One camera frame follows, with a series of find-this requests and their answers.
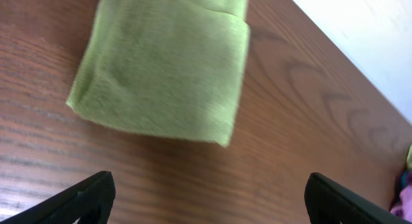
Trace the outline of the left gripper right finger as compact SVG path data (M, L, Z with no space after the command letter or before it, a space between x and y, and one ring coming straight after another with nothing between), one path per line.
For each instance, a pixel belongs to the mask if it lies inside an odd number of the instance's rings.
M304 190L311 224L409 224L321 173L312 173Z

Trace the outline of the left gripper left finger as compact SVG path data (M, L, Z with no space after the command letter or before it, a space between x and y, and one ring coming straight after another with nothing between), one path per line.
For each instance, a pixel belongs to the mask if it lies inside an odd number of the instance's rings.
M109 171L100 171L1 224L106 224L116 196Z

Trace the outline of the green microfiber cloth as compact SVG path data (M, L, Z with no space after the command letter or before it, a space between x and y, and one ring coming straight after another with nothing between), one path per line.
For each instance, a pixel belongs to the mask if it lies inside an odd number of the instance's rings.
M67 104L128 133L227 147L248 53L248 0L99 0Z

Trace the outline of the purple microfiber cloth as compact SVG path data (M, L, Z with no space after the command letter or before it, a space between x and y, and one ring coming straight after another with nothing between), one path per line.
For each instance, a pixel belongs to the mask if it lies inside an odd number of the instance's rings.
M399 181L395 203L393 204L390 213L411 222L411 171L409 171L408 174L408 182L408 186L402 189Z

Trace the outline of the blue cloth underneath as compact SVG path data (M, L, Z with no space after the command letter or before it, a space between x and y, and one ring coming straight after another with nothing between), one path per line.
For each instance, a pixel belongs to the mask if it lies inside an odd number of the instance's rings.
M407 187L409 182L408 182L408 174L409 171L404 171L401 178L400 178L400 186L403 188Z

